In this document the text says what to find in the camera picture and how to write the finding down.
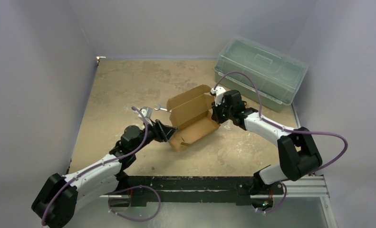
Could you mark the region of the brown cardboard box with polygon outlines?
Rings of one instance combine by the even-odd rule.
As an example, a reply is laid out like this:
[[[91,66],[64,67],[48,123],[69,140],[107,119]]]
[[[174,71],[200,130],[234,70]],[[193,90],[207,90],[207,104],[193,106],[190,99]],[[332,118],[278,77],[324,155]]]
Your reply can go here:
[[[169,120],[176,133],[169,140],[175,152],[181,152],[201,138],[217,131],[220,124],[212,120],[212,103],[208,85],[199,85],[169,98],[166,108],[170,110]]]

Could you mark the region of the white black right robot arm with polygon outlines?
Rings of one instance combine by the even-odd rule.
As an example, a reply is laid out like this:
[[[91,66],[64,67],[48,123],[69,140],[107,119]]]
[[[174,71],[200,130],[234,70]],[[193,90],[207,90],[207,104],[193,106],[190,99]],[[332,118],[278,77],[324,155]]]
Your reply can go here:
[[[247,108],[237,90],[212,88],[212,120],[221,124],[228,120],[243,130],[255,133],[278,149],[279,163],[269,165],[254,173],[253,189],[265,193],[272,184],[296,181],[322,165],[322,158],[307,128],[285,127],[261,115],[254,108]]]

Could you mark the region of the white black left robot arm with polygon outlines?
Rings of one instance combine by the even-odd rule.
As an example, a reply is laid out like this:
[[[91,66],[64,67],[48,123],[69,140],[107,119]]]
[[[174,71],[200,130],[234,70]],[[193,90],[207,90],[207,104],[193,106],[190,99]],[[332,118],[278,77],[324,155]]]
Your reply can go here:
[[[177,131],[159,120],[144,120],[144,125],[144,129],[136,125],[125,128],[114,147],[99,161],[74,173],[49,176],[31,205],[41,224],[62,228],[78,209],[95,198],[126,192],[128,181],[117,175],[136,160],[135,153],[152,141],[169,141]]]

